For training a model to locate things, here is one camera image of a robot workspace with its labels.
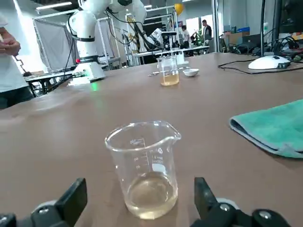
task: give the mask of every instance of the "cardboard box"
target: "cardboard box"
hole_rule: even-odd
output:
[[[224,34],[224,40],[226,45],[228,46],[229,44],[233,45],[239,45],[243,43],[243,36],[249,35],[250,32],[237,32],[233,34]]]

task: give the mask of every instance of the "green light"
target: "green light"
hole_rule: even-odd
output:
[[[93,91],[99,91],[98,84],[97,84],[97,83],[92,83],[92,84],[91,84],[91,89],[92,89]]]

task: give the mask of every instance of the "brown table surface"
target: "brown table surface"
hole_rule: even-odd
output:
[[[109,71],[103,81],[62,87],[0,111],[0,213],[24,217],[39,203],[59,198],[77,177],[86,177],[89,204],[79,227],[188,227],[198,217],[194,177],[203,176],[217,197],[235,201],[244,212],[270,208],[293,227],[302,226],[303,162],[269,155],[233,132],[228,120],[301,99],[303,74],[251,76],[217,68],[248,58],[189,58],[199,76],[181,73],[174,87],[147,76],[157,70],[155,64]],[[182,135],[174,147],[178,204],[154,221],[126,210],[104,145],[115,127],[149,120],[168,121]]]

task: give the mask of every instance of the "green cloth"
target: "green cloth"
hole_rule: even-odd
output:
[[[303,100],[234,116],[230,126],[270,153],[303,158]]]

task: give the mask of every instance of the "glass beaker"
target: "glass beaker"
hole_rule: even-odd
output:
[[[179,83],[179,72],[177,66],[177,58],[175,56],[167,56],[158,58],[158,67],[161,76],[161,84],[170,86]]]
[[[178,198],[172,145],[180,133],[163,121],[131,123],[113,130],[111,151],[127,208],[142,219],[169,212]]]

